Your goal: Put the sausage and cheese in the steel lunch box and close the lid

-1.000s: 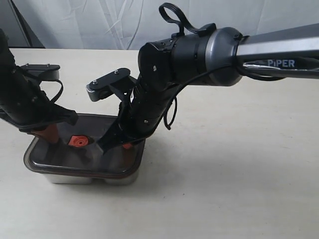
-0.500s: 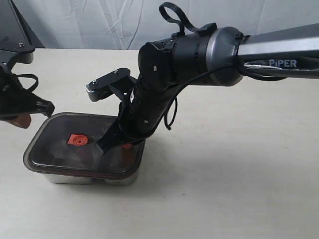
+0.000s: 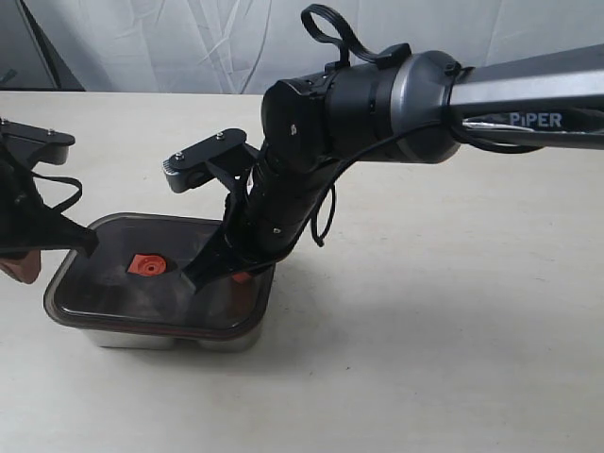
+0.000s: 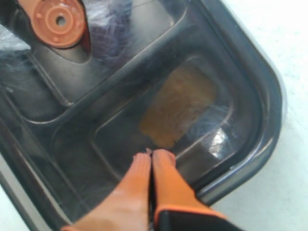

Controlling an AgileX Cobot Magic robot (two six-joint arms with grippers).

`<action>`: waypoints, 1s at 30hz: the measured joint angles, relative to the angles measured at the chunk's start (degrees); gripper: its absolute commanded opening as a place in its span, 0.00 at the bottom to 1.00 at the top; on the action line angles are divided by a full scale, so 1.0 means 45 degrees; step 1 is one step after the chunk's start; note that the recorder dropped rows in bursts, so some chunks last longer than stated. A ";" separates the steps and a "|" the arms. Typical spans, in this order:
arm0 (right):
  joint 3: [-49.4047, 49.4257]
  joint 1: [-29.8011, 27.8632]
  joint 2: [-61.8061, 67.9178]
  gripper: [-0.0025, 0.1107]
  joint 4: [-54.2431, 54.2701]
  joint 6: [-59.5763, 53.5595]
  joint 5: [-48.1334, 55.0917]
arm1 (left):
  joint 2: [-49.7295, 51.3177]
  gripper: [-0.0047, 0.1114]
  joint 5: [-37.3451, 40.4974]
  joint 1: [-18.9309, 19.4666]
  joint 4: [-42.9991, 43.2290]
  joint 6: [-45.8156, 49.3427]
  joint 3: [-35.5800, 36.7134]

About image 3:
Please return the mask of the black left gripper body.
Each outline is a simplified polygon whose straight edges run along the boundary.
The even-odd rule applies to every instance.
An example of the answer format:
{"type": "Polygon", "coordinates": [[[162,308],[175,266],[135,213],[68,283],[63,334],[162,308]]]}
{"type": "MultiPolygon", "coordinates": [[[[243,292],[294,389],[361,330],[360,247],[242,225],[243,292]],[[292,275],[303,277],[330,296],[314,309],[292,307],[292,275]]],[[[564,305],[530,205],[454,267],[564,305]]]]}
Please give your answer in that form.
{"type": "Polygon", "coordinates": [[[54,250],[50,209],[36,182],[39,175],[9,151],[1,151],[1,257],[23,258],[34,250],[54,250]]]}

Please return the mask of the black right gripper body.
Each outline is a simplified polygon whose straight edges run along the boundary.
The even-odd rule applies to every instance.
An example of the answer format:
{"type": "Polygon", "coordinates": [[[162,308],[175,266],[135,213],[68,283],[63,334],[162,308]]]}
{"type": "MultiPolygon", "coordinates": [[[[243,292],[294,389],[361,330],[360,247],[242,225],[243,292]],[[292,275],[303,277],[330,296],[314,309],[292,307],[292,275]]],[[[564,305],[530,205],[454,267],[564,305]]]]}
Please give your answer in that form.
{"type": "Polygon", "coordinates": [[[249,262],[279,261],[297,243],[330,179],[330,163],[308,173],[278,167],[266,158],[252,168],[250,188],[228,215],[226,240],[249,262]]]}

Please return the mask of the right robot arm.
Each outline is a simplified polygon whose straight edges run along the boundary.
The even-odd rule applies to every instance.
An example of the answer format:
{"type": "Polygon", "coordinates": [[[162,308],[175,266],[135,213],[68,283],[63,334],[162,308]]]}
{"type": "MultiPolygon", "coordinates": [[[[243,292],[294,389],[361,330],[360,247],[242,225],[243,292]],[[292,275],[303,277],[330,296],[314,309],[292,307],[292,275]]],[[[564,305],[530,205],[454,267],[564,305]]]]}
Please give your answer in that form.
{"type": "Polygon", "coordinates": [[[261,102],[263,143],[244,168],[215,168],[228,187],[223,222],[184,268],[195,289],[287,257],[315,228],[336,180],[359,161],[437,164],[463,144],[519,155],[603,146],[599,45],[464,67],[408,54],[284,79],[261,102]]]}

